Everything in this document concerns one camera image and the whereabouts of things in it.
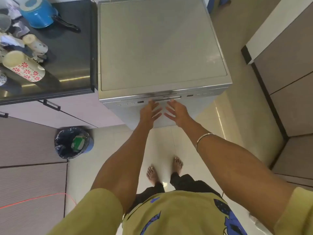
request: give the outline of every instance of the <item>black countertop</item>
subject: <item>black countertop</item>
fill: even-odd
[[[30,32],[49,47],[41,64],[45,77],[29,82],[0,64],[0,70],[21,85],[20,92],[0,87],[0,105],[91,93],[97,82],[97,6],[91,0],[54,3],[61,17],[77,25],[81,33],[67,30],[56,23],[34,29],[20,17]]]

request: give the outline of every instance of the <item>left hand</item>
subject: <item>left hand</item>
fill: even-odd
[[[156,103],[154,101],[149,101],[149,103],[140,110],[140,121],[139,124],[144,124],[148,127],[148,129],[153,128],[153,123],[162,115],[160,111],[162,110],[162,107],[159,109],[153,111],[155,108],[157,108],[159,103]]]

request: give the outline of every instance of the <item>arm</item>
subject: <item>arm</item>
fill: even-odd
[[[173,100],[168,104],[171,108],[166,109],[175,117],[165,116],[174,120],[196,146],[209,131],[189,116],[184,105]],[[273,232],[295,187],[275,176],[248,150],[218,136],[202,138],[198,153],[224,193]]]
[[[140,122],[130,138],[103,164],[91,189],[104,188],[111,191],[127,211],[134,202],[140,168],[143,161],[149,131],[162,114],[159,104],[149,102],[140,111]]]

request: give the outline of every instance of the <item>black pants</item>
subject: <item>black pants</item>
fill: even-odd
[[[209,185],[201,180],[195,181],[189,174],[179,176],[177,172],[171,175],[170,184],[175,187],[175,190],[184,190],[190,192],[214,193],[221,197],[219,193],[213,190]],[[136,198],[126,214],[130,213],[137,205],[145,202],[151,196],[165,193],[162,183],[157,182],[155,186],[147,188],[143,193],[136,194]]]

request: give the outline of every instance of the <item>t-shirt sleeve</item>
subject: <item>t-shirt sleeve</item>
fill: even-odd
[[[93,189],[48,235],[115,235],[123,218],[123,208],[107,189]]]
[[[289,203],[277,221],[276,235],[313,234],[313,192],[297,187]]]

